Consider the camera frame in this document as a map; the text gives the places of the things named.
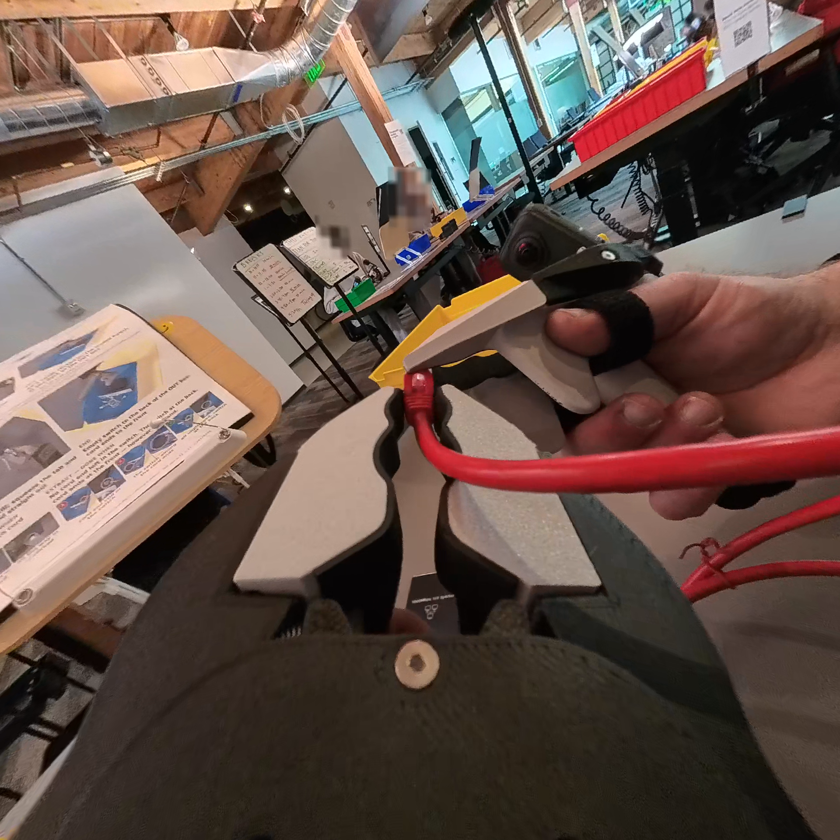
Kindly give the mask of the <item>white sign with code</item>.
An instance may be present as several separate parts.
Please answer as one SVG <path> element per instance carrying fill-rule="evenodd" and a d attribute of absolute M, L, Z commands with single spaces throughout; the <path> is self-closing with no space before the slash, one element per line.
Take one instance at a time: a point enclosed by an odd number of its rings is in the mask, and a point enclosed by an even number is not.
<path fill-rule="evenodd" d="M 721 68 L 729 78 L 771 52 L 767 1 L 714 1 Z"/>

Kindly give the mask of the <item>silver air duct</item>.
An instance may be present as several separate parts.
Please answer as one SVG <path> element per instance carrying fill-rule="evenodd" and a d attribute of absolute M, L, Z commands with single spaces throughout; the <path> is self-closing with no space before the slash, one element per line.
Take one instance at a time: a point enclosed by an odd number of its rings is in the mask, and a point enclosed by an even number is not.
<path fill-rule="evenodd" d="M 115 57 L 97 55 L 81 32 L 65 23 L 91 60 L 76 60 L 54 26 L 36 22 L 70 69 L 72 85 L 2 98 L 2 143 L 93 127 L 109 137 L 233 109 L 302 80 L 326 57 L 357 2 L 307 2 L 305 14 L 274 49 L 221 46 L 126 54 L 92 19 Z"/>

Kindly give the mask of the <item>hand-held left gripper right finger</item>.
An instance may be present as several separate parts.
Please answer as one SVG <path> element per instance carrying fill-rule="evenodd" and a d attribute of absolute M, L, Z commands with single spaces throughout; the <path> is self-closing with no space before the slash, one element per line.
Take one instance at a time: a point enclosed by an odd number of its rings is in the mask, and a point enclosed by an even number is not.
<path fill-rule="evenodd" d="M 501 390 L 479 386 L 490 406 L 452 385 L 437 394 L 442 443 L 480 459 L 540 459 L 537 444 L 495 412 Z M 479 632 L 500 601 L 532 614 L 539 601 L 598 594 L 602 580 L 560 496 L 449 479 L 440 498 L 435 563 L 455 596 L 461 632 Z"/>

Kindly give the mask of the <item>yellow plastic bin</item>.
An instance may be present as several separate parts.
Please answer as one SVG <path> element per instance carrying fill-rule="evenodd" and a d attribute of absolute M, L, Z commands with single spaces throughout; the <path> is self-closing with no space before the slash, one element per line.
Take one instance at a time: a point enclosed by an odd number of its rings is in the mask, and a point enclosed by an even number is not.
<path fill-rule="evenodd" d="M 433 334 L 454 320 L 500 297 L 518 285 L 520 281 L 513 276 L 504 276 L 455 297 L 446 307 L 437 305 L 407 334 L 402 342 L 397 344 L 383 362 L 373 369 L 373 372 L 369 374 L 369 379 L 380 388 L 390 386 L 401 389 L 405 374 L 404 361 L 408 354 L 418 349 Z"/>

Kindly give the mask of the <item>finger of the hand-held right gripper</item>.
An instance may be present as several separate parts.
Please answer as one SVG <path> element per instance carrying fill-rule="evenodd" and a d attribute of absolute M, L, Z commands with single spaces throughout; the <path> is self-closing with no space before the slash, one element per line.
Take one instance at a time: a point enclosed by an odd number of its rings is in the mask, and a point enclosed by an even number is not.
<path fill-rule="evenodd" d="M 496 331 L 496 351 L 564 409 L 588 415 L 602 398 L 588 360 L 549 338 L 544 320 L 512 320 Z"/>
<path fill-rule="evenodd" d="M 499 329 L 547 303 L 545 293 L 534 281 L 520 283 L 435 332 L 405 357 L 404 371 L 430 371 L 490 350 Z"/>

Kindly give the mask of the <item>whiteboard on stand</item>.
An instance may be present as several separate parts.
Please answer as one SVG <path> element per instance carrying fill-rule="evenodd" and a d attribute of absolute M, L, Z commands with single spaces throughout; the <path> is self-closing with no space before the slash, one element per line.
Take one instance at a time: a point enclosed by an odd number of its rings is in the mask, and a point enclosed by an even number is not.
<path fill-rule="evenodd" d="M 315 287 L 276 245 L 265 245 L 242 258 L 234 271 L 286 325 L 298 323 L 322 302 Z"/>
<path fill-rule="evenodd" d="M 294 255 L 320 281 L 329 287 L 357 275 L 358 265 L 333 247 L 316 227 L 309 227 L 285 239 L 283 248 Z"/>

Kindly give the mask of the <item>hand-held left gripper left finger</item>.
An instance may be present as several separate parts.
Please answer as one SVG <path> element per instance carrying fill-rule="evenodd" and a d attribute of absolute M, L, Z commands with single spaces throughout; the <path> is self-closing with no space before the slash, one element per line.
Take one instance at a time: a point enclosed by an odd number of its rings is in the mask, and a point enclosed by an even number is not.
<path fill-rule="evenodd" d="M 392 618 L 403 529 L 403 392 L 381 389 L 303 444 L 241 560 L 238 590 L 338 603 L 368 634 Z"/>

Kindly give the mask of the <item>person's right hand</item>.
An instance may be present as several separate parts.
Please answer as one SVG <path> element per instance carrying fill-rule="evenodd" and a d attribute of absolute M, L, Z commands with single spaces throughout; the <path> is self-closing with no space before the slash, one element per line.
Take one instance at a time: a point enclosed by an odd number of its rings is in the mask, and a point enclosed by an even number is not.
<path fill-rule="evenodd" d="M 837 260 L 789 278 L 678 272 L 629 292 L 653 321 L 645 362 L 679 397 L 621 395 L 567 433 L 563 455 L 838 425 Z"/>

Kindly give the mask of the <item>green plastic bin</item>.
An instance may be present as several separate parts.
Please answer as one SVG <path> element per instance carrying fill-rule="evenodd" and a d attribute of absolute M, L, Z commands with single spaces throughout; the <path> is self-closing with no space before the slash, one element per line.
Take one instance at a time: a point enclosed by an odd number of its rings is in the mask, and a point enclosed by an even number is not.
<path fill-rule="evenodd" d="M 361 304 L 372 298 L 376 291 L 372 277 L 366 277 L 363 280 L 354 278 L 352 288 L 338 292 L 334 300 L 335 308 L 341 313 L 349 312 L 351 308 L 358 310 Z"/>

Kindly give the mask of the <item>red plastic tote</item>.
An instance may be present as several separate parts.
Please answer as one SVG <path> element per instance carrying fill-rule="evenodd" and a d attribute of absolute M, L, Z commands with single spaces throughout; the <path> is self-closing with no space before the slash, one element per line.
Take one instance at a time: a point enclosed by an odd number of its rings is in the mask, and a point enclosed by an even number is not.
<path fill-rule="evenodd" d="M 643 80 L 594 116 L 570 138 L 580 162 L 586 162 L 618 141 L 676 109 L 707 86 L 708 39 Z"/>

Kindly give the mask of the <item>wooden desk with black legs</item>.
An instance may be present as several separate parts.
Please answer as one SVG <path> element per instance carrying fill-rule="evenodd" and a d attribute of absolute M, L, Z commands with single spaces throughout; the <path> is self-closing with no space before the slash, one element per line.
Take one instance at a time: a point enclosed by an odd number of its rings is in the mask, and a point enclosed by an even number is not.
<path fill-rule="evenodd" d="M 706 86 L 691 98 L 640 124 L 585 161 L 562 170 L 550 184 L 552 191 L 572 186 L 580 199 L 599 195 L 622 168 L 653 159 L 660 208 L 671 241 L 680 245 L 698 235 L 699 225 L 721 205 L 712 199 L 713 152 L 719 146 L 714 129 L 768 71 L 802 57 L 823 45 L 825 24 L 817 17 L 783 11 L 780 26 L 770 36 L 770 52 L 726 77 L 721 60 L 706 69 Z"/>

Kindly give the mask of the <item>black stanchion pole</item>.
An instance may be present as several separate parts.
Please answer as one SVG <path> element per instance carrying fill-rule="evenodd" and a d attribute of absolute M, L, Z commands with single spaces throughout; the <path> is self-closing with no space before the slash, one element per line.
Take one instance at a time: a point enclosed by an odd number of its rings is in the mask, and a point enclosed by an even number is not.
<path fill-rule="evenodd" d="M 513 138 L 513 140 L 514 140 L 514 142 L 517 146 L 518 153 L 519 153 L 520 158 L 521 158 L 522 168 L 523 168 L 524 174 L 526 176 L 526 183 L 528 185 L 528 190 L 531 194 L 532 200 L 535 203 L 542 204 L 543 203 L 543 197 L 542 197 L 542 194 L 540 192 L 539 184 L 537 182 L 536 176 L 533 172 L 533 169 L 532 169 L 532 166 L 531 166 L 531 163 L 530 163 L 530 159 L 529 159 L 529 155 L 524 148 L 522 138 L 519 134 L 518 127 L 516 125 L 515 119 L 512 116 L 512 113 L 511 113 L 511 110 L 510 110 L 510 107 L 509 107 L 509 104 L 508 104 L 507 94 L 503 90 L 503 87 L 501 85 L 501 80 L 499 79 L 499 76 L 497 74 L 497 70 L 494 66 L 492 58 L 490 57 L 490 52 L 489 52 L 488 47 L 487 47 L 487 42 L 485 40 L 485 37 L 483 36 L 482 27 L 480 25 L 479 10 L 481 9 L 482 13 L 485 13 L 490 8 L 491 5 L 492 5 L 492 2 L 474 2 L 471 5 L 469 13 L 465 13 L 465 15 L 467 15 L 467 18 L 469 20 L 469 24 L 470 24 L 470 26 L 473 30 L 474 36 L 476 38 L 476 42 L 477 42 L 478 47 L 479 47 L 479 52 L 480 52 L 480 54 L 481 54 L 481 56 L 482 56 L 482 58 L 485 62 L 486 68 L 488 69 L 491 84 L 492 84 L 493 88 L 495 89 L 496 94 L 497 94 L 497 96 L 500 100 L 501 109 L 502 109 L 502 111 L 505 115 L 508 128 L 509 128 L 509 130 L 511 132 L 511 136 L 512 136 L 512 138 Z"/>

